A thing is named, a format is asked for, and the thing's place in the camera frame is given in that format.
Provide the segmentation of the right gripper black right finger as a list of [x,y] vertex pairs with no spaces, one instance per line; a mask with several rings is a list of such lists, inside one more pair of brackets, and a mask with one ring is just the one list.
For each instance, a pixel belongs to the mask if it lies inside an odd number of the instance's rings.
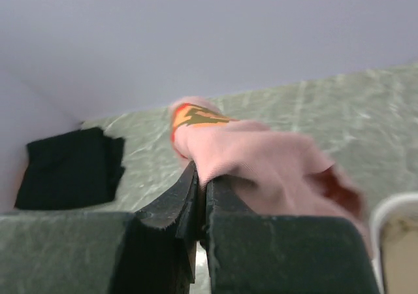
[[213,293],[378,293],[362,238],[343,218],[260,216],[224,178],[206,188]]

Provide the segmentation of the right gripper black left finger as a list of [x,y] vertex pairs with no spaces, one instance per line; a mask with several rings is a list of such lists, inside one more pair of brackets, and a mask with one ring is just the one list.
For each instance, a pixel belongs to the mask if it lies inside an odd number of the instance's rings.
[[141,293],[189,293],[195,282],[199,179],[194,163],[137,212]]

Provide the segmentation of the pink printed t-shirt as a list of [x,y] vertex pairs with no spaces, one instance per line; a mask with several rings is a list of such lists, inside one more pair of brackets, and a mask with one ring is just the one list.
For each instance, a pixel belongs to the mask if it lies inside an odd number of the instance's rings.
[[172,147],[202,188],[223,176],[257,214],[345,218],[372,250],[363,194],[313,138],[227,117],[201,97],[176,101],[170,115]]

